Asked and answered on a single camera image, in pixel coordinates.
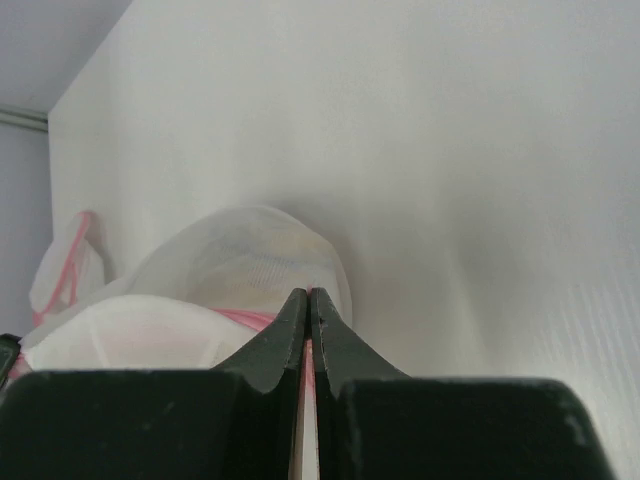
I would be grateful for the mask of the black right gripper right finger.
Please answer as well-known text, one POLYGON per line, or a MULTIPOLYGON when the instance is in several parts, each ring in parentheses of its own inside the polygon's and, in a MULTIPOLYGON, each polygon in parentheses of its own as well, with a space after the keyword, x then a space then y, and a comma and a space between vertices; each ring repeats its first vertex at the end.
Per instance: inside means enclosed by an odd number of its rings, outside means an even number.
POLYGON ((415 378, 309 295, 324 479, 610 479, 581 401, 542 378, 415 378))

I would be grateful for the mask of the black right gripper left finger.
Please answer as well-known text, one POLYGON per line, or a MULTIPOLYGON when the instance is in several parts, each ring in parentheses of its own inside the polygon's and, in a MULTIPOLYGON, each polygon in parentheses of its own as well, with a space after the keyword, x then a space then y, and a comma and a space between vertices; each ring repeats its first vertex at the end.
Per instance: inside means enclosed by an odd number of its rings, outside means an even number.
POLYGON ((1 398, 5 479, 289 479, 308 295, 209 370, 38 372, 1 398))

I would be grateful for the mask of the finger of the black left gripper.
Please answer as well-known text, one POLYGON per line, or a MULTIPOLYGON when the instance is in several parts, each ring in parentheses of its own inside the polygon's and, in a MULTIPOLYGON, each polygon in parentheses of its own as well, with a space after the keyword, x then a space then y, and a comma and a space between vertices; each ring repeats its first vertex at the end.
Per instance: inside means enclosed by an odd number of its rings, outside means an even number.
POLYGON ((0 387, 21 375, 21 338, 12 334, 0 336, 0 387))

